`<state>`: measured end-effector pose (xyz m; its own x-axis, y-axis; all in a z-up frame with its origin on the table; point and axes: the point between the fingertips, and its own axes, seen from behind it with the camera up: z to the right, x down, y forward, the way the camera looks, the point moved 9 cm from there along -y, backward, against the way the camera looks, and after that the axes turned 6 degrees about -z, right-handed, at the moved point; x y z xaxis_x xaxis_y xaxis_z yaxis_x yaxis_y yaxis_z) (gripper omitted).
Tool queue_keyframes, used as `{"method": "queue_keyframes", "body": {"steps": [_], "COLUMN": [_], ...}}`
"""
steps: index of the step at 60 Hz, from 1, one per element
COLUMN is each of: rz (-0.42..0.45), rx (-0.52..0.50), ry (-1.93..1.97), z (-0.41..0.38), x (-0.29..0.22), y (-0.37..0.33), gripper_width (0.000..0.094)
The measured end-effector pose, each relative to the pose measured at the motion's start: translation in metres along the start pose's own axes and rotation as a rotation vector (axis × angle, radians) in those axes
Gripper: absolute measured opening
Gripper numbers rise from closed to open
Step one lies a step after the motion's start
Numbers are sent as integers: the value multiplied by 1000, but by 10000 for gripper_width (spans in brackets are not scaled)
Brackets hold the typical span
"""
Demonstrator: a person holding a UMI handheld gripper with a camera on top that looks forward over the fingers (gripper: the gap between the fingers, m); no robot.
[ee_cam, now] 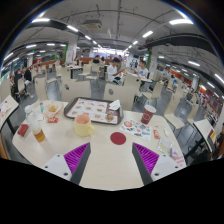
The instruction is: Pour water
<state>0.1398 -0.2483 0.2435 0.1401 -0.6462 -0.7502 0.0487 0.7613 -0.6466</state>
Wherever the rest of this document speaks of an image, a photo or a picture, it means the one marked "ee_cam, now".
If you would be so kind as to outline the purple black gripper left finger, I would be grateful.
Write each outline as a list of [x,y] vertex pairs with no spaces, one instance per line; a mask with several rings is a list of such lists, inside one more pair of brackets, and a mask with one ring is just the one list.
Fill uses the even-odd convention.
[[43,169],[79,185],[90,153],[90,143],[85,143],[65,155],[56,154],[43,166]]

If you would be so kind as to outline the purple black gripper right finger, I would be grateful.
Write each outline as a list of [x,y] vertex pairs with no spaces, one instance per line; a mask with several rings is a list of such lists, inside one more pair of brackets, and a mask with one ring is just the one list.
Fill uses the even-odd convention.
[[148,185],[181,169],[170,156],[159,155],[137,143],[132,145],[132,154],[144,185]]

